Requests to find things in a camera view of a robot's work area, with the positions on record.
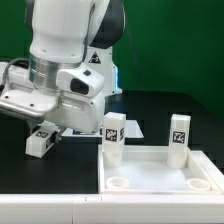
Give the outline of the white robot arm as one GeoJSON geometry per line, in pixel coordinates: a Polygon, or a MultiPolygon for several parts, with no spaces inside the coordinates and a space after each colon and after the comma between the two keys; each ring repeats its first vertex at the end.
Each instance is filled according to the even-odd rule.
{"type": "Polygon", "coordinates": [[[122,0],[27,0],[33,32],[29,68],[7,63],[0,75],[0,112],[93,134],[101,128],[105,78],[84,63],[87,48],[107,49],[122,36],[122,0]]]}

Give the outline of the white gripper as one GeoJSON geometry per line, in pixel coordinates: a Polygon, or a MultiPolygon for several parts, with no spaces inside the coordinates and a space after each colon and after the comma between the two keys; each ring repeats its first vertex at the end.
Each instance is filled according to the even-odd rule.
{"type": "Polygon", "coordinates": [[[36,87],[28,78],[28,70],[11,65],[6,85],[0,94],[0,112],[37,124],[43,121],[58,125],[55,144],[59,144],[66,128],[96,133],[103,122],[105,99],[102,90],[85,97],[60,90],[36,87]]]}

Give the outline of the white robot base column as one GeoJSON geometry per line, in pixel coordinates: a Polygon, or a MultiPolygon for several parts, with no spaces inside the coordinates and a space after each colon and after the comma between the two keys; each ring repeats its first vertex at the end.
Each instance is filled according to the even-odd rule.
{"type": "Polygon", "coordinates": [[[85,63],[105,78],[102,90],[105,97],[122,92],[118,87],[118,68],[113,63],[111,47],[107,49],[88,47],[85,63]]]}

